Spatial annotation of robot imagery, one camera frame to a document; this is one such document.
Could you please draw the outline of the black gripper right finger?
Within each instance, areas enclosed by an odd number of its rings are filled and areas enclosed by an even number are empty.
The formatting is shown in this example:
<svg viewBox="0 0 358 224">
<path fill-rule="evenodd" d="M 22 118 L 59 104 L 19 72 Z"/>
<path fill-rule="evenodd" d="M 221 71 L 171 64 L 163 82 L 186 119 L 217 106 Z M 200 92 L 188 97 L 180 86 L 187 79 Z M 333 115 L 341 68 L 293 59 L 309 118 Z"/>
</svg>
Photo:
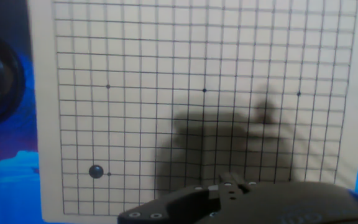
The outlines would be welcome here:
<svg viewBox="0 0 358 224">
<path fill-rule="evenodd" d="M 249 193 L 256 182 L 246 181 L 236 173 L 225 172 L 219 176 L 219 199 L 220 202 L 233 202 Z"/>
</svg>

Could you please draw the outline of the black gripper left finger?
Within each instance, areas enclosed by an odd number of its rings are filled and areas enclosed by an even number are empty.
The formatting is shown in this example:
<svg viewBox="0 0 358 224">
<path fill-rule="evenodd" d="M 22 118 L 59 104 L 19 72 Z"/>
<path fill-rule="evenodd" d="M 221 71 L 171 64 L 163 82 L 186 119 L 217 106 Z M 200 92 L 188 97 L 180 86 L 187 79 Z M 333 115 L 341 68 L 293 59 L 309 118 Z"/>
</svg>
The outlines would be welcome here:
<svg viewBox="0 0 358 224">
<path fill-rule="evenodd" d="M 220 211 L 219 186 L 190 186 L 126 212 L 117 224 L 201 223 Z"/>
</svg>

